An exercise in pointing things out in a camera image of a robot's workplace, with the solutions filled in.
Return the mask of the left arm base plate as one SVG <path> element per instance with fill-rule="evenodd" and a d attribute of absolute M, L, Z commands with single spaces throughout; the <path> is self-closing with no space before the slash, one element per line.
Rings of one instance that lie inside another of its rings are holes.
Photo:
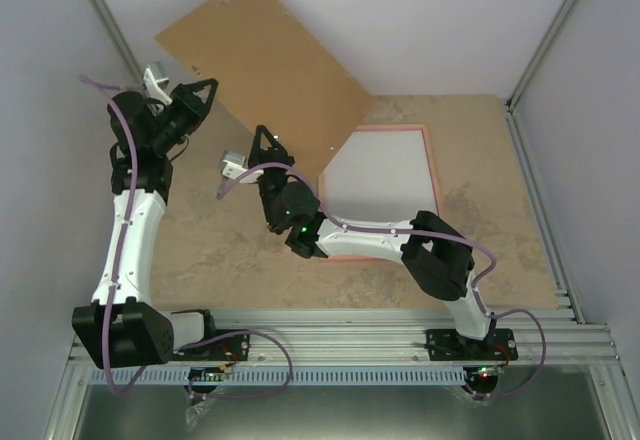
<path fill-rule="evenodd" d="M 237 363 L 248 358 L 250 335 L 234 335 L 217 342 L 193 349 L 178 350 L 171 357 L 172 361 Z"/>

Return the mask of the photo print red black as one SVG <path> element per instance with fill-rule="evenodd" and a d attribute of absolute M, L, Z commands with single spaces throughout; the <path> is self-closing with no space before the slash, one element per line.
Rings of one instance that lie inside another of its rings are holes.
<path fill-rule="evenodd" d="M 427 129 L 362 126 L 338 150 L 318 180 L 319 195 L 340 223 L 401 230 L 420 211 L 441 212 Z"/>

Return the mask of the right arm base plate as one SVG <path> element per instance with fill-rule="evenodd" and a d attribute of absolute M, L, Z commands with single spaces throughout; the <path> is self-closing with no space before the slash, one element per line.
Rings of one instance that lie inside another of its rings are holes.
<path fill-rule="evenodd" d="M 483 340 L 462 337 L 455 329 L 425 331 L 424 348 L 431 361 L 506 361 L 517 360 L 519 353 L 511 329 L 498 328 Z"/>

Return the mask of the brown backing board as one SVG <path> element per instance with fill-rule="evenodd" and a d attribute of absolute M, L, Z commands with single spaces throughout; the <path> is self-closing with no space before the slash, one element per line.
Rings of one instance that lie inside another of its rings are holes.
<path fill-rule="evenodd" d="M 248 130 L 278 136 L 312 181 L 376 103 L 279 0 L 208 0 L 155 39 L 215 78 L 224 107 Z"/>

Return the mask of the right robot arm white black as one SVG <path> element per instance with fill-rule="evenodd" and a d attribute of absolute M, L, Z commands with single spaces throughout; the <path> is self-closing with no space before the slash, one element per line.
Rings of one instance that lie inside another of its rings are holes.
<path fill-rule="evenodd" d="M 430 211 L 408 221 L 366 223 L 331 216 L 312 188 L 293 173 L 294 157 L 264 125 L 255 128 L 248 166 L 257 178 L 266 225 L 309 259 L 370 257 L 403 265 L 421 291 L 445 303 L 459 347 L 481 359 L 495 347 L 495 321 L 474 290 L 471 242 Z"/>

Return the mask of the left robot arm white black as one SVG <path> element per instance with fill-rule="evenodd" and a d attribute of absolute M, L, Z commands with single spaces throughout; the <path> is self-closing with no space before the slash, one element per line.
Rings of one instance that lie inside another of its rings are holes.
<path fill-rule="evenodd" d="M 136 90 L 108 99 L 116 137 L 109 151 L 114 223 L 99 284 L 71 320 L 100 369 L 165 364 L 184 347 L 197 359 L 218 350 L 209 311 L 163 314 L 150 293 L 155 240 L 173 176 L 169 153 L 201 126 L 217 87 L 216 80 L 206 79 L 177 85 L 165 100 Z"/>

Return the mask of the pink picture frame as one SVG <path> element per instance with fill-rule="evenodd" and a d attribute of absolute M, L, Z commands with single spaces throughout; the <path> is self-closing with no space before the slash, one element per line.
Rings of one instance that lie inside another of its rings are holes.
<path fill-rule="evenodd" d="M 417 124 L 358 127 L 319 178 L 326 215 L 319 247 L 329 259 L 401 261 L 403 231 L 420 211 L 443 212 L 428 130 Z"/>

